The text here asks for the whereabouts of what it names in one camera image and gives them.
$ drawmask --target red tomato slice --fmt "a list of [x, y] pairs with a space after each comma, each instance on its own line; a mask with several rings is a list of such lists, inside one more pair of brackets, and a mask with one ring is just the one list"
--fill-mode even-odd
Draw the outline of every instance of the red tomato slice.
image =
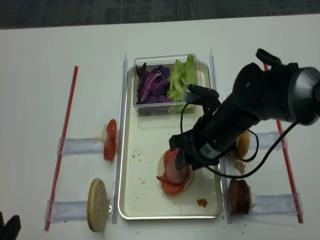
[[185, 187], [185, 182], [181, 184], [172, 184], [168, 182], [166, 173], [164, 173], [162, 176], [156, 176], [156, 178], [161, 181], [161, 187], [163, 191], [167, 194], [171, 194], [171, 195], [178, 194]]
[[103, 158], [106, 161], [113, 161], [116, 154], [116, 138], [110, 137], [109, 135], [106, 137], [106, 141], [104, 144]]
[[178, 152], [179, 152], [178, 149], [173, 150], [173, 151], [171, 151], [171, 150], [169, 149], [168, 151], [166, 151], [165, 154], [164, 154], [164, 158], [163, 158], [163, 160], [164, 160], [164, 166], [167, 165], [168, 159], [171, 158], [171, 157], [176, 157], [176, 156], [178, 155]]
[[117, 122], [114, 119], [111, 119], [106, 127], [106, 132], [110, 137], [115, 138], [117, 135]]
[[184, 189], [185, 184], [171, 184], [168, 181], [161, 181], [161, 186], [165, 193], [174, 195], [180, 193]]

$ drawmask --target metal tray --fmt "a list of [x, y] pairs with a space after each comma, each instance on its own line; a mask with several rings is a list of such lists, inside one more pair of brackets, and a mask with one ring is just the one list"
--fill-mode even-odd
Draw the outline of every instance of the metal tray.
[[[200, 62], [198, 83], [210, 87], [208, 66]], [[120, 166], [118, 211], [127, 220], [140, 219], [212, 219], [223, 209], [221, 179], [206, 169], [195, 171], [191, 186], [179, 195], [167, 195], [157, 180], [157, 166], [169, 149], [169, 138], [180, 133], [180, 115], [137, 116], [132, 103], [135, 69], [127, 75], [123, 148]], [[194, 113], [186, 113], [183, 129], [191, 129], [203, 115], [200, 106]], [[198, 199], [206, 199], [206, 208], [199, 207]]]

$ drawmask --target tray rim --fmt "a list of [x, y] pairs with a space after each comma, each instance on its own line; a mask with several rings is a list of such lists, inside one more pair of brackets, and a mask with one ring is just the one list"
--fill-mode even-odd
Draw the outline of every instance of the tray rim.
[[[209, 76], [209, 83], [210, 83], [210, 88], [211, 86], [214, 86], [214, 84], [212, 83], [212, 78], [215, 78], [215, 76], [210, 77], [210, 70], [208, 65], [204, 62], [204, 61], [199, 61], [200, 64], [204, 64], [207, 71], [208, 71], [208, 76]], [[131, 71], [131, 69], [133, 69], [135, 67], [135, 65], [131, 66], [127, 73], [126, 73], [126, 79], [123, 84], [125, 84], [125, 103], [123, 104], [124, 107], [124, 116], [123, 116], [123, 133], [122, 133], [122, 141], [125, 138], [125, 129], [126, 129], [126, 116], [127, 116], [127, 99], [128, 99], [128, 82], [129, 82], [129, 72]], [[224, 207], [225, 207], [225, 198], [224, 198], [224, 188], [223, 188], [223, 183], [222, 183], [222, 178], [218, 175], [215, 175], [215, 177], [219, 177], [219, 182], [220, 182], [220, 190], [221, 190], [221, 201], [222, 201], [222, 205], [221, 205], [221, 209], [220, 211], [216, 214], [216, 215], [212, 215], [212, 216], [208, 216], [208, 215], [194, 215], [194, 216], [126, 216], [123, 212], [122, 209], [120, 207], [120, 199], [121, 199], [121, 188], [122, 188], [122, 174], [123, 174], [123, 157], [124, 157], [124, 145], [122, 144], [121, 147], [121, 158], [120, 158], [120, 171], [119, 171], [119, 186], [118, 186], [118, 195], [117, 195], [117, 211], [120, 213], [121, 217], [123, 217], [126, 220], [161, 220], [161, 219], [214, 219], [216, 217], [218, 217], [221, 212], [223, 211]], [[221, 171], [221, 165], [220, 163], [217, 166], [214, 166], [214, 168], [217, 168], [217, 170], [220, 172]]]

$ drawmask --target red straw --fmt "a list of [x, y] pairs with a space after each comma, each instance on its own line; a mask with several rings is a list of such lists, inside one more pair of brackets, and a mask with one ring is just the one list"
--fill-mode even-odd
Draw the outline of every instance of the red straw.
[[[264, 63], [263, 66], [264, 66], [264, 70], [268, 71], [268, 65]], [[281, 121], [277, 120], [276, 121], [276, 125], [278, 127], [279, 134], [281, 135], [284, 132], [283, 129], [282, 129]], [[296, 216], [298, 218], [298, 223], [303, 224], [304, 223], [304, 219], [303, 219], [302, 214], [301, 214], [302, 210], [300, 208], [300, 205], [298, 204], [297, 189], [296, 189], [296, 185], [295, 185], [294, 175], [293, 175], [293, 172], [291, 170], [289, 154], [288, 154], [288, 150], [286, 148], [286, 144], [285, 144], [285, 140], [284, 139], [281, 140], [281, 144], [282, 144], [282, 150], [283, 150], [283, 156], [284, 156], [284, 161], [285, 161], [285, 165], [286, 165], [286, 170], [287, 170], [288, 176], [289, 176], [291, 192], [293, 194], [295, 209], [296, 209], [296, 211], [298, 213]]]
[[[62, 130], [62, 137], [61, 137], [61, 149], [64, 146], [65, 138], [66, 138], [66, 134], [67, 134], [67, 128], [68, 128], [72, 99], [74, 97], [77, 74], [78, 74], [78, 66], [75, 66], [74, 72], [73, 72], [71, 89], [70, 89], [68, 106], [66, 108], [66, 113], [65, 113], [65, 118], [64, 118], [64, 125], [63, 125], [63, 130]], [[52, 190], [51, 190], [51, 196], [50, 196], [50, 203], [52, 203], [55, 200], [55, 191], [56, 191], [56, 185], [57, 185], [57, 180], [58, 180], [58, 175], [59, 175], [61, 159], [62, 159], [62, 154], [59, 154], [57, 157], [57, 160], [56, 160], [56, 166], [55, 166], [55, 172], [54, 172], [54, 178], [53, 178], [53, 184], [52, 184]], [[52, 213], [52, 211], [51, 211], [51, 209], [49, 209], [49, 213], [48, 213], [48, 217], [47, 217], [48, 220], [45, 222], [45, 226], [44, 226], [45, 231], [49, 230], [51, 213]]]

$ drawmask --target bread slice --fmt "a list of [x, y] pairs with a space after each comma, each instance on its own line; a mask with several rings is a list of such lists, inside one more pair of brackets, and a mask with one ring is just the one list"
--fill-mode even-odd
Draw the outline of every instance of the bread slice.
[[[165, 154], [163, 154], [160, 157], [160, 160], [158, 162], [157, 176], [162, 176], [166, 171], [164, 157], [165, 157]], [[191, 168], [190, 165], [189, 165], [189, 168], [190, 168], [189, 175], [185, 180], [185, 184], [184, 184], [184, 187], [183, 187], [183, 190], [181, 191], [181, 193], [184, 192], [185, 190], [187, 190], [190, 187], [190, 185], [192, 184], [192, 182], [193, 182], [193, 180], [195, 178], [195, 171], [192, 171], [192, 168]]]
[[91, 183], [86, 215], [89, 228], [93, 232], [101, 232], [104, 229], [107, 215], [107, 192], [100, 178], [94, 179]]
[[[236, 149], [239, 154], [240, 158], [244, 158], [246, 154], [248, 153], [249, 147], [250, 147], [250, 135], [249, 131], [245, 131], [240, 137], [238, 137], [236, 140]], [[233, 157], [238, 159], [238, 156], [236, 153], [233, 153]]]

